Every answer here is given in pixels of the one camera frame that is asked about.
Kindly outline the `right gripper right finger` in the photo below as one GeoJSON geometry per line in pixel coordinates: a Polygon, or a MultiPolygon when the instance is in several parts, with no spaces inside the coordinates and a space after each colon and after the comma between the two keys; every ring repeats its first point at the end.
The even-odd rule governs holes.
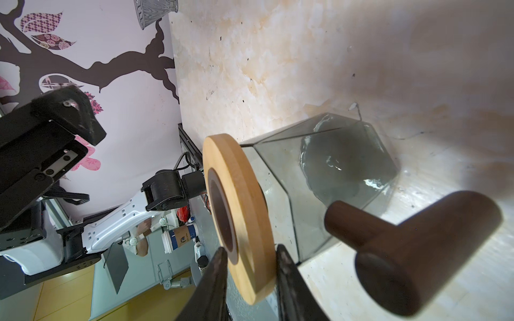
{"type": "Polygon", "coordinates": [[[277,246],[277,291],[279,320],[329,320],[282,244],[277,246]]]}

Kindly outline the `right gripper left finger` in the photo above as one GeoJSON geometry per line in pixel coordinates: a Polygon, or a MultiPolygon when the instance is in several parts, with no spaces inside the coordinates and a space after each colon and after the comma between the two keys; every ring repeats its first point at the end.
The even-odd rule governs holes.
{"type": "Polygon", "coordinates": [[[226,305],[228,255],[219,247],[199,285],[176,320],[229,320],[226,305]]]}

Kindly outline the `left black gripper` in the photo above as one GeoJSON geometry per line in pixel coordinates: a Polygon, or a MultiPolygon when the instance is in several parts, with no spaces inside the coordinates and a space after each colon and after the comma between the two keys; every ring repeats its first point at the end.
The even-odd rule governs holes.
{"type": "Polygon", "coordinates": [[[88,96],[77,86],[44,93],[1,118],[1,228],[37,201],[87,148],[107,136],[88,96]]]}

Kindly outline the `grey glass server with knob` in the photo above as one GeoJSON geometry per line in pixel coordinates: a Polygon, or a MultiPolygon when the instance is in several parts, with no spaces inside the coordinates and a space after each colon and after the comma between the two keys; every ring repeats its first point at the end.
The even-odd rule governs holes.
{"type": "Polygon", "coordinates": [[[241,144],[266,199],[277,243],[297,262],[340,241],[356,251],[364,290],[414,316],[500,226],[498,205],[457,191],[399,224],[383,215],[398,168],[374,128],[323,113],[241,144]]]}

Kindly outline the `grey ribbed glass dripper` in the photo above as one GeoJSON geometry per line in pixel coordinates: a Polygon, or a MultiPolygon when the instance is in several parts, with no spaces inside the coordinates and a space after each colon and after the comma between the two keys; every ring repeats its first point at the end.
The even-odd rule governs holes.
{"type": "Polygon", "coordinates": [[[137,21],[145,29],[171,12],[178,12],[178,0],[134,0],[137,21]]]}

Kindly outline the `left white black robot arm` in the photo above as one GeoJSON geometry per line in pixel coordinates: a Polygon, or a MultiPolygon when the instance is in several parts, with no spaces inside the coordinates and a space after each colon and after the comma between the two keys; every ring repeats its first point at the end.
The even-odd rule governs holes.
{"type": "Polygon", "coordinates": [[[49,199],[87,200],[62,191],[59,181],[86,158],[106,132],[88,96],[76,86],[47,92],[1,117],[1,298],[99,262],[112,246],[138,242],[129,232],[144,220],[185,207],[203,194],[202,154],[185,132],[181,165],[146,180],[135,196],[106,215],[56,229],[49,199]]]}

